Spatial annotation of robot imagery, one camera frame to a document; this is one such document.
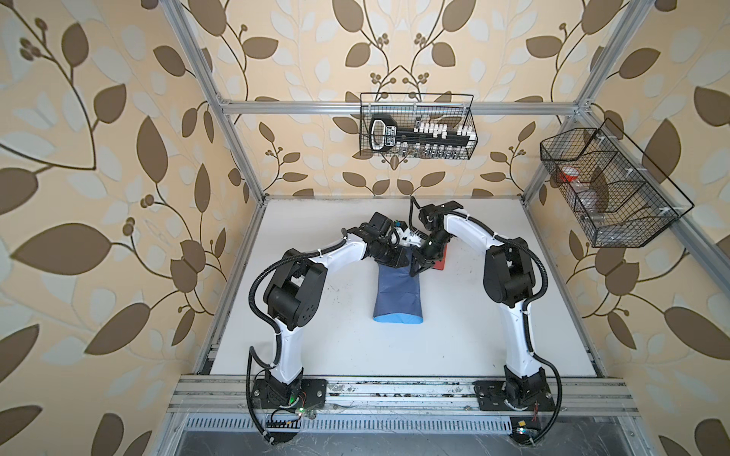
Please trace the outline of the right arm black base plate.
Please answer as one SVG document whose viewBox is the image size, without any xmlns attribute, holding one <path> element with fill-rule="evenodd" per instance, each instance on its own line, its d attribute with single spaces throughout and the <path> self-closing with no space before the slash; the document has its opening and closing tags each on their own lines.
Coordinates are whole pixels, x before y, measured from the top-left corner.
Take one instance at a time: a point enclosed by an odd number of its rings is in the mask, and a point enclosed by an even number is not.
<svg viewBox="0 0 730 456">
<path fill-rule="evenodd" d="M 557 399 L 543 380 L 480 380 L 473 391 L 483 412 L 553 412 Z"/>
</svg>

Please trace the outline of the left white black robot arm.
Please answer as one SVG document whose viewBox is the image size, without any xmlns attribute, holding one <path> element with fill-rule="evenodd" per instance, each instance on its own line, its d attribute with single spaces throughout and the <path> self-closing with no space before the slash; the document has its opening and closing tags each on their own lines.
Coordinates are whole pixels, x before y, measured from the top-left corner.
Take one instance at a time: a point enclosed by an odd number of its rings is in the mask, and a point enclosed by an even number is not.
<svg viewBox="0 0 730 456">
<path fill-rule="evenodd" d="M 410 227 L 374 213 L 368 222 L 341 231 L 340 240 L 322 249 L 286 251 L 252 282 L 247 300 L 255 317 L 274 332 L 273 359 L 265 362 L 256 348 L 248 351 L 247 369 L 263 372 L 260 397 L 270 408 L 304 405 L 302 329 L 314 318 L 327 277 L 350 264 L 372 258 L 377 264 L 400 268 L 409 264 L 406 254 Z"/>
</svg>

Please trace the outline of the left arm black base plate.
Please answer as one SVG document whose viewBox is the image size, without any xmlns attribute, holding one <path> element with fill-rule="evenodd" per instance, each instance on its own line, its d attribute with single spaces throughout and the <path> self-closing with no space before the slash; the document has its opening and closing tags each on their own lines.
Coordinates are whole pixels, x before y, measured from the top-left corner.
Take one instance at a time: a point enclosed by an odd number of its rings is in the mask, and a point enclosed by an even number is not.
<svg viewBox="0 0 730 456">
<path fill-rule="evenodd" d="M 285 384 L 271 376 L 255 381 L 252 396 L 255 406 L 265 410 L 316 410 L 324 407 L 327 386 L 323 378 L 297 378 Z"/>
</svg>

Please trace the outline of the aluminium front rail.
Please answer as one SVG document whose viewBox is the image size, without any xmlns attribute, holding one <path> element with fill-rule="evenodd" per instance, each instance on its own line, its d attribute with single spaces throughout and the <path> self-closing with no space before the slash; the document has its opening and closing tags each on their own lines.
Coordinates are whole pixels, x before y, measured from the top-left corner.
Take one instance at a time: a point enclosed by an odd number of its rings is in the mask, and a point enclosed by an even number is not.
<svg viewBox="0 0 730 456">
<path fill-rule="evenodd" d="M 501 396 L 503 380 L 491 377 L 329 376 L 325 387 L 309 386 L 295 399 L 295 410 L 373 414 L 464 414 L 548 417 L 558 406 L 556 381 L 533 404 L 510 408 Z M 169 412 L 246 412 L 244 378 L 239 375 L 184 375 Z M 559 415 L 636 417 L 637 405 L 625 382 L 612 378 L 563 377 Z"/>
</svg>

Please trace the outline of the red tape dispenser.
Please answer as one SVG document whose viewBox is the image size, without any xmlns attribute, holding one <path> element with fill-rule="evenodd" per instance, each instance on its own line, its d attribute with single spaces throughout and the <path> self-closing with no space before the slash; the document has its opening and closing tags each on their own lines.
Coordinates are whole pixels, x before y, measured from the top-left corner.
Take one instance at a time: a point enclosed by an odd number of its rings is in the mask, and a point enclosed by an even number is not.
<svg viewBox="0 0 730 456">
<path fill-rule="evenodd" d="M 446 259 L 447 259 L 447 251 L 444 251 L 442 257 L 439 258 L 439 260 L 437 260 L 435 262 L 435 264 L 433 264 L 433 269 L 435 269 L 437 271 L 443 271 L 446 266 Z"/>
</svg>

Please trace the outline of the black socket wrench set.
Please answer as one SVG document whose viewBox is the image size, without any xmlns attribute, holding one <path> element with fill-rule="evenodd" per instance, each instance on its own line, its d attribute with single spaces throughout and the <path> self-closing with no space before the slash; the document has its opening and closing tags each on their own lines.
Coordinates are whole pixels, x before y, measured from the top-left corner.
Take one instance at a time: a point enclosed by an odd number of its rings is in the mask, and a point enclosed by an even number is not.
<svg viewBox="0 0 730 456">
<path fill-rule="evenodd" d="M 395 150 L 405 155 L 469 154 L 478 143 L 477 134 L 470 125 L 450 130 L 445 123 L 416 119 L 412 127 L 407 127 L 406 123 L 401 125 L 386 114 L 372 117 L 364 135 L 374 152 Z"/>
</svg>

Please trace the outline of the red capped clear container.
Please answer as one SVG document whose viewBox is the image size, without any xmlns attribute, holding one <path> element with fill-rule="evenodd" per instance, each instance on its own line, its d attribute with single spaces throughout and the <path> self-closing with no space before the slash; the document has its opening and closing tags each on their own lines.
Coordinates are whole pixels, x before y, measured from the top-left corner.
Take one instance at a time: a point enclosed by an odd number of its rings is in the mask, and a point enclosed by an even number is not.
<svg viewBox="0 0 730 456">
<path fill-rule="evenodd" d="M 570 184 L 571 182 L 577 181 L 580 174 L 580 170 L 574 166 L 559 166 L 555 180 L 558 184 Z"/>
</svg>

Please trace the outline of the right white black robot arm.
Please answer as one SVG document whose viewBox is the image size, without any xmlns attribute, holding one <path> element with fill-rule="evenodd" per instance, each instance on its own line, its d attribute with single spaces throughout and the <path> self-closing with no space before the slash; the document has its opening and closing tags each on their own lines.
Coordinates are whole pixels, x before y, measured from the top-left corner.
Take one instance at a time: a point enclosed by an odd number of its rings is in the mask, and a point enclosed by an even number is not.
<svg viewBox="0 0 730 456">
<path fill-rule="evenodd" d="M 499 235 L 468 215 L 456 201 L 421 205 L 416 198 L 410 198 L 409 215 L 414 213 L 418 213 L 427 231 L 410 229 L 420 239 L 412 253 L 412 277 L 435 267 L 452 239 L 459 239 L 484 256 L 483 288 L 500 306 L 506 340 L 503 397 L 514 410 L 528 408 L 540 393 L 549 391 L 543 359 L 535 352 L 530 328 L 530 304 L 541 298 L 549 286 L 546 267 L 524 239 Z"/>
</svg>

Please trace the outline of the light blue wrapping paper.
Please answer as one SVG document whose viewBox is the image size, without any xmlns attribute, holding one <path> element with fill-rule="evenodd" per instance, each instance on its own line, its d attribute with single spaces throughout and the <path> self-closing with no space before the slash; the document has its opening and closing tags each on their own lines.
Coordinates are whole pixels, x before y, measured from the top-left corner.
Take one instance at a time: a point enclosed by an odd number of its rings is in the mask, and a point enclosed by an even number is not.
<svg viewBox="0 0 730 456">
<path fill-rule="evenodd" d="M 373 319 L 379 323 L 421 324 L 423 322 L 419 277 L 410 267 L 378 266 L 378 292 Z"/>
</svg>

